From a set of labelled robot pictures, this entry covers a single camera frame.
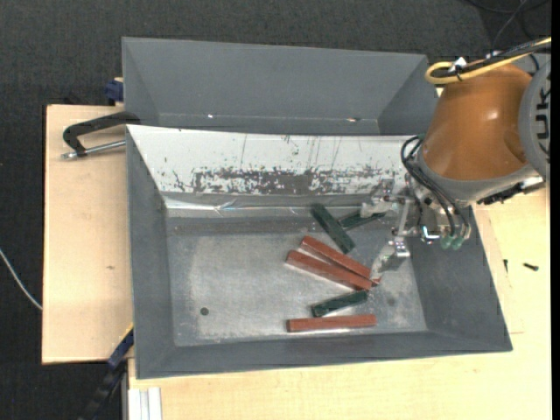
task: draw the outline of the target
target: green connector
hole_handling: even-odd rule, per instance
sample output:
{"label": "green connector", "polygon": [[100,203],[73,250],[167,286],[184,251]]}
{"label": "green connector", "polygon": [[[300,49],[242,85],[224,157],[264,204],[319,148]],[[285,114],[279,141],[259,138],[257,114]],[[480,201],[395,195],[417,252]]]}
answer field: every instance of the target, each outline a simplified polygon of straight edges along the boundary
{"label": "green connector", "polygon": [[458,250],[458,249],[461,248],[461,246],[463,245],[464,242],[465,242],[465,238],[463,236],[458,236],[451,243],[451,248],[453,250]]}
{"label": "green connector", "polygon": [[324,302],[312,305],[311,312],[313,313],[314,318],[322,318],[329,312],[341,310],[342,308],[347,308],[348,306],[362,304],[366,300],[368,300],[368,291],[358,290],[344,296],[329,298]]}
{"label": "green connector", "polygon": [[450,236],[450,235],[442,236],[441,240],[439,241],[439,245],[441,246],[441,249],[443,250],[448,249],[452,245],[454,239],[455,239],[454,236]]}

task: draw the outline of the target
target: black handle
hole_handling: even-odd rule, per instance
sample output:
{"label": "black handle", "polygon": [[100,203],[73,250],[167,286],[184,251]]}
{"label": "black handle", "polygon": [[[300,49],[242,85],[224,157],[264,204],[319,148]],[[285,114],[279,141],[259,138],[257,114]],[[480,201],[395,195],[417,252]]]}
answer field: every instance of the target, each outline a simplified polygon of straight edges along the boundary
{"label": "black handle", "polygon": [[140,119],[130,112],[119,112],[113,115],[102,116],[101,118],[95,118],[94,120],[79,122],[68,126],[64,130],[64,134],[62,134],[62,138],[70,148],[76,151],[78,157],[84,157],[87,155],[86,148],[81,144],[80,140],[78,140],[79,136],[84,136],[91,132],[96,132],[97,130],[112,128],[119,124],[140,124]]}

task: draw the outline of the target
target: rusty stain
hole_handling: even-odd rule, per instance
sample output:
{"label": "rusty stain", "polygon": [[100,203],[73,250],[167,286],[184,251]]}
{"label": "rusty stain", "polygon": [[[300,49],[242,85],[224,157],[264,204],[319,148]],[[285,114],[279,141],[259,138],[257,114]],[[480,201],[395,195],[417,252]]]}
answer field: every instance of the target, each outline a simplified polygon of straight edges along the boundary
{"label": "rusty stain", "polygon": [[173,173],[173,175],[175,176],[175,183],[173,184],[173,186],[174,186],[175,188],[178,188],[179,190],[181,190],[181,192],[183,192],[183,193],[186,192],[186,185],[185,185],[185,182],[183,182],[183,181],[179,178],[179,175],[177,174],[176,171],[173,171],[172,173]]}
{"label": "rusty stain", "polygon": [[195,193],[228,193],[228,194],[291,194],[291,195],[322,195],[345,194],[352,186],[354,192],[369,192],[375,182],[374,178],[396,173],[392,170],[364,165],[361,168],[336,170],[320,170],[318,167],[305,171],[284,170],[273,167],[267,170],[235,169],[233,166],[217,169],[192,170],[192,180],[189,184],[181,181],[174,171],[173,186],[182,192]]}

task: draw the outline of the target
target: green plastic object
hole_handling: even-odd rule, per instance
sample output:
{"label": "green plastic object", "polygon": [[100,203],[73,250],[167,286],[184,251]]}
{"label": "green plastic object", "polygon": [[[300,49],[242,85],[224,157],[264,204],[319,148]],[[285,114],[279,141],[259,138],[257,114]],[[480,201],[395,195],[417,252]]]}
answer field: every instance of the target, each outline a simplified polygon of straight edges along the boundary
{"label": "green plastic object", "polygon": [[460,247],[463,245],[463,243],[465,242],[465,238],[463,236],[458,236],[457,238],[455,238],[452,243],[451,243],[451,248],[453,250],[459,250]]}
{"label": "green plastic object", "polygon": [[441,240],[439,241],[439,245],[441,246],[441,249],[446,250],[448,249],[452,243],[453,243],[453,236],[442,236]]}
{"label": "green plastic object", "polygon": [[354,306],[361,304],[368,300],[367,290],[358,290],[350,294],[345,294],[344,296],[337,296],[329,298],[324,302],[315,304],[311,306],[311,313],[314,318],[322,318],[329,312],[334,312],[341,310],[342,308],[347,308],[348,306]]}
{"label": "green plastic object", "polygon": [[321,227],[329,234],[340,250],[347,254],[356,247],[352,238],[344,231],[339,222],[328,212],[322,204],[313,204],[311,206],[313,218],[321,225]]}

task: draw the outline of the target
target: wooden board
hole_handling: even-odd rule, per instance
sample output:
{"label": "wooden board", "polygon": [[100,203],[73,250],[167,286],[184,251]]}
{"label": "wooden board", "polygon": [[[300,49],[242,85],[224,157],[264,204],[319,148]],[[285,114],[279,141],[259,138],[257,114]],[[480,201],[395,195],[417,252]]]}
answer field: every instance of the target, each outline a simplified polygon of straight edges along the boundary
{"label": "wooden board", "polygon": [[[44,363],[106,360],[132,321],[124,148],[63,160],[66,126],[122,108],[47,108]],[[123,127],[84,136],[123,139]]]}

